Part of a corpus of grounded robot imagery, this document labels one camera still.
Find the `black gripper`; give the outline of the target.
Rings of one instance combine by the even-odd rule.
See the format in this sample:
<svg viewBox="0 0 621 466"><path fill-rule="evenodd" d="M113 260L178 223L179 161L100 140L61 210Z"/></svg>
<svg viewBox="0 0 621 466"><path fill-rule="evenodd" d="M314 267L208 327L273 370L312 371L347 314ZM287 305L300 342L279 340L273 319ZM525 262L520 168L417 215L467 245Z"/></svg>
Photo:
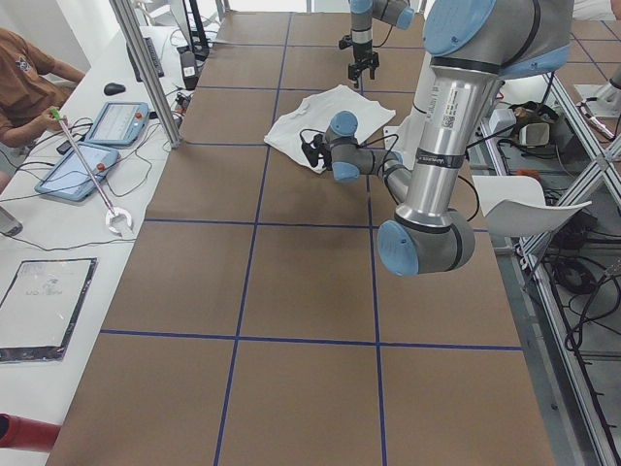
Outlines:
<svg viewBox="0 0 621 466"><path fill-rule="evenodd" d="M360 68L368 68L371 80L376 78L376 69L379 67L379 57L374 51L373 43L353 43L354 64L347 67L347 76L351 81L360 79Z"/></svg>

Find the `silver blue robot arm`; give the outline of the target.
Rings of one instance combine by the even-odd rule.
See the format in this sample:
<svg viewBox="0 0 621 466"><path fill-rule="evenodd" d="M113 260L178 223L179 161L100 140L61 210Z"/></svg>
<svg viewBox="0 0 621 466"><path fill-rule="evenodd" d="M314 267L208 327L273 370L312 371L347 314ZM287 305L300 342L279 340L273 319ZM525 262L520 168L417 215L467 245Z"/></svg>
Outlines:
<svg viewBox="0 0 621 466"><path fill-rule="evenodd" d="M378 53L374 50L373 20L397 27L408 29L415 15L415 9L408 1L373 1L354 0L349 2L350 33L339 41L339 49L352 48L353 62L348 65L348 78L354 87L359 87L359 79L365 70L370 78L375 78L376 68L379 67Z"/></svg>
<svg viewBox="0 0 621 466"><path fill-rule="evenodd" d="M449 202L468 143L496 84L552 72L570 53L571 1L437 1L423 42L430 55L430 101L408 169L392 150L363 148L355 114L337 113L322 155L336 181L376 175L397 202L378 229L380 259L397 276L466 264L475 246L469 222Z"/></svg>

